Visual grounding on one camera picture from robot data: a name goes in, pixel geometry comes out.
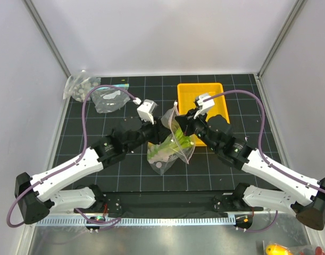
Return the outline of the green leek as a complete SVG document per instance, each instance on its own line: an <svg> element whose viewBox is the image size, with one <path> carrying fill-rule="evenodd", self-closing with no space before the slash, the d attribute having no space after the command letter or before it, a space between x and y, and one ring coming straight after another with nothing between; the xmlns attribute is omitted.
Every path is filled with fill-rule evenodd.
<svg viewBox="0 0 325 255"><path fill-rule="evenodd" d="M189 160L194 152L195 143L191 137L185 136L181 128L173 131L163 143L148 144L147 160L149 163L154 162L171 162L180 158L185 163Z"/></svg>

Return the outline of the pink zip top bag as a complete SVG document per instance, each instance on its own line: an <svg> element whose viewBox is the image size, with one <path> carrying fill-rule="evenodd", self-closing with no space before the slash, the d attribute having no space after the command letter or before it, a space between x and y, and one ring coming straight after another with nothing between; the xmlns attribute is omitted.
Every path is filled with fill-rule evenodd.
<svg viewBox="0 0 325 255"><path fill-rule="evenodd" d="M176 121L178 117L178 103L160 118L162 126L167 129L166 138L158 144L147 145L147 161L151 168L163 175L177 159L188 164L195 150L195 138L184 135L180 125Z"/></svg>

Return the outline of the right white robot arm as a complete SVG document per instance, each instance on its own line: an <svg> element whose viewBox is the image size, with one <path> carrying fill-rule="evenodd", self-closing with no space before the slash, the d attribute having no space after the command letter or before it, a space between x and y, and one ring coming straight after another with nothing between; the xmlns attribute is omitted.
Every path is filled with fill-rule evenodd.
<svg viewBox="0 0 325 255"><path fill-rule="evenodd" d="M276 187L276 190L239 184L232 196L237 210L263 207L294 216L303 225L321 231L325 226L325 178L316 180L297 173L271 159L247 141L234 135L232 125L221 115L206 119L191 109L176 121L186 136L195 135L224 164L253 174Z"/></svg>

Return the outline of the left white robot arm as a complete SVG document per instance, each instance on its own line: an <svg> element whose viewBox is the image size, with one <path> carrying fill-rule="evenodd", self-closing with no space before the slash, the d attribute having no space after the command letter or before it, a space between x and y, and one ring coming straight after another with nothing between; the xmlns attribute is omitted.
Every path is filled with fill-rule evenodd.
<svg viewBox="0 0 325 255"><path fill-rule="evenodd" d="M26 172L19 174L15 179L14 195L23 224L37 223L55 211L100 212L105 200L97 185L80 190L66 190L66 187L124 160L128 153L147 142L161 144L170 134L169 125L159 117L151 122L126 119L74 158L33 176Z"/></svg>

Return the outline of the blue zip top bag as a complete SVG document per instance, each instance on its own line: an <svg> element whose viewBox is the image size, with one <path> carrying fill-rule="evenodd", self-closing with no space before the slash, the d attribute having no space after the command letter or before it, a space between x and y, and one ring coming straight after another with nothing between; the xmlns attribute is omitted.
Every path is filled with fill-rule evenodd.
<svg viewBox="0 0 325 255"><path fill-rule="evenodd" d="M107 114L122 108L130 97L121 90L113 88L99 88L91 94L95 109L100 114Z"/></svg>

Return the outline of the clear bag with round pieces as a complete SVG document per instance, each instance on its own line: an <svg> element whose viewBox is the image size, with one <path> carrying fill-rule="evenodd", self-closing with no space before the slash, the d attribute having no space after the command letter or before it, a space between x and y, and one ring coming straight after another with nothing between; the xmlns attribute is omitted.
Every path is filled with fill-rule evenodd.
<svg viewBox="0 0 325 255"><path fill-rule="evenodd" d="M82 70L68 77L64 91L63 100L72 97L78 102L84 102L90 90L101 84L101 78L91 75L89 72Z"/></svg>

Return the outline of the yellow plastic tray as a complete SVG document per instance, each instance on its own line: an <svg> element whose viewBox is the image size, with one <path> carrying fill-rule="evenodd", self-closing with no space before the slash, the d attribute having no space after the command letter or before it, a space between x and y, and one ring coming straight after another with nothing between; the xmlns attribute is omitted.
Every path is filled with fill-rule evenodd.
<svg viewBox="0 0 325 255"><path fill-rule="evenodd" d="M194 134L197 146L208 146L212 149L224 148L231 140L232 127L229 121L228 109L223 86L220 83L181 83L177 86L179 114L186 115L191 109L196 109L195 99L204 93L209 93L215 105L207 114L209 141L202 141Z"/></svg>

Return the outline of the black grid mat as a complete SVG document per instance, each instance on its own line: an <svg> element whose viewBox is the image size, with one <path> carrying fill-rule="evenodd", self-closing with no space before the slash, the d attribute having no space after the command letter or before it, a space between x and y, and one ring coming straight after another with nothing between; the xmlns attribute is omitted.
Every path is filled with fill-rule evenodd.
<svg viewBox="0 0 325 255"><path fill-rule="evenodd" d="M129 92L142 99L157 103L155 115L161 116L177 100L177 86L181 83L222 84L224 91L246 90L255 95L260 91L252 74L167 75L104 77L102 84L129 84ZM226 96L229 121L235 134L256 147L261 113L254 99L247 95ZM99 114L93 103L82 111L82 104L70 100L63 113L64 123L59 136L53 165L57 166L81 153L83 147L81 117L86 118L88 143L98 141L126 117L136 116L136 105L128 102L120 110ZM189 164L176 160L163 175L155 172L147 161L147 147L138 147L125 160L109 168L92 173L68 186L78 189L90 184L98 185L104 192L138 191L207 191L233 190L239 183L271 189L265 180L220 162L206 147L197 147Z"/></svg>

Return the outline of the yellow toy fruit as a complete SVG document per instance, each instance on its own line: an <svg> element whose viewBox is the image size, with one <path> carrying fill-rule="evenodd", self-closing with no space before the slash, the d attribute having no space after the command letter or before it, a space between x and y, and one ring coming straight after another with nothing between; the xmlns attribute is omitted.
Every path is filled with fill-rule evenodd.
<svg viewBox="0 0 325 255"><path fill-rule="evenodd" d="M278 244L269 244L265 248L265 253L267 255L287 255L288 250L284 246Z"/></svg>

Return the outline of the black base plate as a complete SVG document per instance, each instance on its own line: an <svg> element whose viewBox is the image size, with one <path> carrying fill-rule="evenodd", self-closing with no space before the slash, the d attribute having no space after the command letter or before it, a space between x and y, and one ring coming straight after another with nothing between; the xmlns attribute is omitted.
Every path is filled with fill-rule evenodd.
<svg viewBox="0 0 325 255"><path fill-rule="evenodd" d="M104 192L100 205L82 209L83 213L102 213L104 208L112 217L178 218L232 212L260 212L262 207L251 207L231 191L144 191Z"/></svg>

